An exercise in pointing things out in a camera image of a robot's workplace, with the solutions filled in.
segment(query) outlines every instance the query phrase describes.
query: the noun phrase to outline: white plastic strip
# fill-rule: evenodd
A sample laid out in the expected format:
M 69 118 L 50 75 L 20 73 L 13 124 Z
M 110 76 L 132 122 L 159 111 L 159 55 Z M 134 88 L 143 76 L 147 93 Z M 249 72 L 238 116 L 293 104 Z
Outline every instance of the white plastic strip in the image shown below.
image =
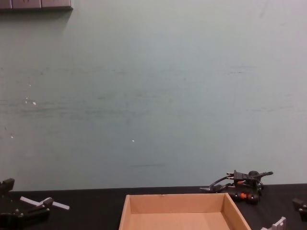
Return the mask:
M 42 200 L 41 202 L 36 202 L 34 200 L 30 200 L 30 199 L 28 199 L 26 197 L 23 197 L 23 196 L 20 198 L 20 200 L 22 200 L 22 201 L 24 201 L 26 203 L 29 203 L 31 205 L 35 205 L 35 206 L 42 205 L 44 203 L 44 201 L 45 201 L 45 200 Z M 62 209 L 66 209 L 66 210 L 70 209 L 70 207 L 68 205 L 64 205 L 64 204 L 61 204 L 61 203 L 58 203 L 58 202 L 53 202 L 52 205 L 56 206 L 56 207 L 60 207 Z
M 22 201 L 24 201 L 24 202 L 26 202 L 26 203 L 29 203 L 29 204 L 31 204 L 31 205 L 35 205 L 35 206 L 39 206 L 39 205 L 40 205 L 39 202 L 36 202 L 36 201 L 34 201 L 34 200 L 30 200 L 30 199 L 25 198 L 25 197 L 23 197 L 23 196 L 20 198 L 20 200 L 22 200 Z

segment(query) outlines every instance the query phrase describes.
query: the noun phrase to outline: open cardboard tray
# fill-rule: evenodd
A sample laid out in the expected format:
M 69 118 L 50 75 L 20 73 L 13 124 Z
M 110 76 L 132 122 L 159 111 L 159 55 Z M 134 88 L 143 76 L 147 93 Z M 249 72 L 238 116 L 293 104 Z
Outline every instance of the open cardboard tray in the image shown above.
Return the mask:
M 128 195 L 119 230 L 251 230 L 228 194 Z

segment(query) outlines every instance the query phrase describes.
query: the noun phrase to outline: gray bracket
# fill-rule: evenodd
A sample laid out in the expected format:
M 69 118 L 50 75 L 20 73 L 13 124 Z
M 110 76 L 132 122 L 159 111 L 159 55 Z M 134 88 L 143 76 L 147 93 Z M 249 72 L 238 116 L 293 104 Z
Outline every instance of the gray bracket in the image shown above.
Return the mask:
M 276 224 L 273 224 L 271 228 L 262 228 L 261 230 L 285 230 L 286 229 L 286 218 L 282 217 Z

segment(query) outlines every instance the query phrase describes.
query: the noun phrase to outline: painted wall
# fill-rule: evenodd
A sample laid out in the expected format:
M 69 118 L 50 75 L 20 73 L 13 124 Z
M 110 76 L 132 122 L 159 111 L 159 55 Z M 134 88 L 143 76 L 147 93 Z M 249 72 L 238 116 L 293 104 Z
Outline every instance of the painted wall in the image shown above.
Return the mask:
M 305 183 L 307 1 L 76 0 L 0 15 L 16 190 Z

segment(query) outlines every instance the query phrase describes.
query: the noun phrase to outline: black table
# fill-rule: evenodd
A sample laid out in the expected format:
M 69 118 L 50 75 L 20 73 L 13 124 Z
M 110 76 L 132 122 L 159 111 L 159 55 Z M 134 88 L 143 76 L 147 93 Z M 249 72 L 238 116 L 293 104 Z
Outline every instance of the black table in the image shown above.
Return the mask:
M 69 211 L 52 208 L 48 222 L 29 230 L 118 230 L 126 195 L 187 193 L 200 193 L 199 187 L 12 192 L 10 196 L 15 199 L 25 196 L 35 201 L 52 197 L 71 207 Z M 282 216 L 287 218 L 288 230 L 307 229 L 307 223 L 301 222 L 292 207 L 293 198 L 307 201 L 307 184 L 268 185 L 259 204 L 240 202 L 237 206 L 252 230 L 268 228 Z

